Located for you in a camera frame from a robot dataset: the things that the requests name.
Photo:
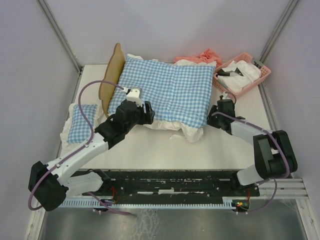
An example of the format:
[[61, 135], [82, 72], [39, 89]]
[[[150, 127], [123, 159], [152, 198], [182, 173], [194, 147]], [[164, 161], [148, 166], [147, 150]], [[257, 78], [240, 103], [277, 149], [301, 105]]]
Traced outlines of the wooden pet bed frame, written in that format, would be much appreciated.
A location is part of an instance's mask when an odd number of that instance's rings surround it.
[[[103, 81], [118, 84], [125, 62], [125, 56], [122, 51], [121, 44], [117, 43], [107, 64]], [[106, 117], [108, 117], [108, 108], [115, 89], [116, 87], [114, 85], [107, 83], [101, 83], [99, 86], [98, 97], [101, 100], [102, 110]]]

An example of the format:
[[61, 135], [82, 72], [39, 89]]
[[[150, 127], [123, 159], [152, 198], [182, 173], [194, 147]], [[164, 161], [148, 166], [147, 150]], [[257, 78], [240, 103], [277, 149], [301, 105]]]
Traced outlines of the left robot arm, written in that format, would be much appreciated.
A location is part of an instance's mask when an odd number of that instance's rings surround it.
[[101, 170], [78, 176], [73, 174], [96, 156], [123, 141], [136, 125], [152, 124], [154, 116], [150, 101], [137, 106], [133, 101], [124, 100], [82, 145], [47, 164], [38, 161], [31, 167], [28, 183], [30, 198], [36, 198], [40, 207], [50, 212], [69, 196], [90, 192], [106, 195], [111, 183]]

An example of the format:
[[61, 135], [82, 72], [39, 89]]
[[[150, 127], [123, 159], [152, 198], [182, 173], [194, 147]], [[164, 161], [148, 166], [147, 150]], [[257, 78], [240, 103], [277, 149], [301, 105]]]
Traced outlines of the blue checkered mattress cushion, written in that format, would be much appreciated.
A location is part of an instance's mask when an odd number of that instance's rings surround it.
[[155, 112], [153, 130], [181, 130], [190, 143], [204, 134], [216, 62], [165, 63], [128, 54], [118, 84], [141, 88]]

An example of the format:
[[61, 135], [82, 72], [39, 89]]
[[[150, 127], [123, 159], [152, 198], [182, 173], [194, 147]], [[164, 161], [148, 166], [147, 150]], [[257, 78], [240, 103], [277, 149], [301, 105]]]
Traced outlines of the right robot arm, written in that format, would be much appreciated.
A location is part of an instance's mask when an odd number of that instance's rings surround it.
[[211, 107], [207, 124], [253, 146], [254, 164], [235, 173], [229, 183], [234, 195], [242, 195], [248, 185], [287, 178], [297, 171], [298, 162], [287, 132], [267, 130], [244, 117], [236, 117], [232, 99], [221, 96], [217, 104]]

